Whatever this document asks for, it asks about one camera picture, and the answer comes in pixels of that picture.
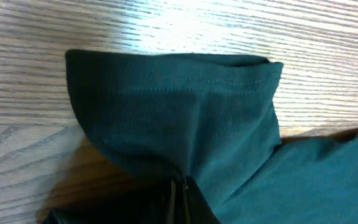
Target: wooden table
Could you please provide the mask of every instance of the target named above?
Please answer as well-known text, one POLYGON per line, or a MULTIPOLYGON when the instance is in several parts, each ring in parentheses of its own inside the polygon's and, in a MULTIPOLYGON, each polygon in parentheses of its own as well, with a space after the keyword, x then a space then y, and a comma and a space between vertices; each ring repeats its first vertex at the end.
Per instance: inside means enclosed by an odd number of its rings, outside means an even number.
POLYGON ((0 224, 133 186, 84 140, 68 49, 261 55, 282 136, 358 128, 358 0, 0 0, 0 224))

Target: dark teal cloth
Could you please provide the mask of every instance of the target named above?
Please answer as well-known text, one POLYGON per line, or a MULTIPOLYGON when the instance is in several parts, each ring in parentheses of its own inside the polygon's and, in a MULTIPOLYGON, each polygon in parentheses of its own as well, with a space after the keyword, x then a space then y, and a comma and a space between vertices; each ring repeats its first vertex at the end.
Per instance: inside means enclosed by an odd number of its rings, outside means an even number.
POLYGON ((247 55, 66 54, 89 140, 139 177, 194 177, 221 223, 358 223, 358 136, 281 146, 282 63, 247 55))

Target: stitching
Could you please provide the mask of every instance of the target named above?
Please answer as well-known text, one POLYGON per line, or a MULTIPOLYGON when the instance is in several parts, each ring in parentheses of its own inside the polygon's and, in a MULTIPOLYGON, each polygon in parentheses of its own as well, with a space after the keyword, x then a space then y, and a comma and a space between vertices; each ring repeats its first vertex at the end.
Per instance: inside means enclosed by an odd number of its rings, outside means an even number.
POLYGON ((138 89, 138 90, 123 91, 123 92, 120 92, 119 94, 126 94, 126 93, 131 93, 131 92, 142 92, 142 91, 187 91, 187 92, 203 91, 203 92, 208 92, 208 93, 226 93, 226 94, 230 93, 230 94, 244 95, 244 94, 249 94, 249 93, 259 93, 259 92, 268 91, 268 90, 269 89, 235 92, 235 91, 209 91, 209 90, 199 90, 199 89, 149 88, 149 89, 138 89))
POLYGON ((244 82, 244 83, 226 83, 226 82, 220 82, 220 81, 204 80, 202 78, 170 77, 170 76, 164 76, 164 77, 161 77, 161 78, 184 78, 186 80, 196 80, 196 81, 199 81, 199 82, 206 81, 206 82, 210 82, 210 83, 222 83, 222 84, 228 84, 228 85, 250 85, 250 84, 253 84, 253 83, 260 83, 260 82, 266 82, 266 81, 279 80, 279 78, 271 78, 271 79, 266 79, 266 80, 257 80, 257 81, 244 82))

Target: table surface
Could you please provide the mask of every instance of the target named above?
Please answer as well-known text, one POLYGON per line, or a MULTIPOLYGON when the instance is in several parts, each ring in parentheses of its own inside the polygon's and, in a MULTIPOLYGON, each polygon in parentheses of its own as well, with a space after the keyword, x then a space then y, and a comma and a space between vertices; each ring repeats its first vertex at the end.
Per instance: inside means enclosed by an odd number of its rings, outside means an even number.
POLYGON ((0 223, 133 187, 78 127, 68 49, 264 56, 282 136, 358 128, 358 0, 0 0, 0 223))

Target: green fabric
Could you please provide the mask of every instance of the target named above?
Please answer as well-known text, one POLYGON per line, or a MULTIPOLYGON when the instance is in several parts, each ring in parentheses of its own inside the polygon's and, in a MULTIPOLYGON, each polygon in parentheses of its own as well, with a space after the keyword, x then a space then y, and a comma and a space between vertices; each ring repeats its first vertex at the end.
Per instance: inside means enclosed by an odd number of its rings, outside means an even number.
POLYGON ((281 146, 282 63, 244 55, 71 50, 89 140, 139 177, 192 176, 222 223, 358 223, 358 136, 281 146))

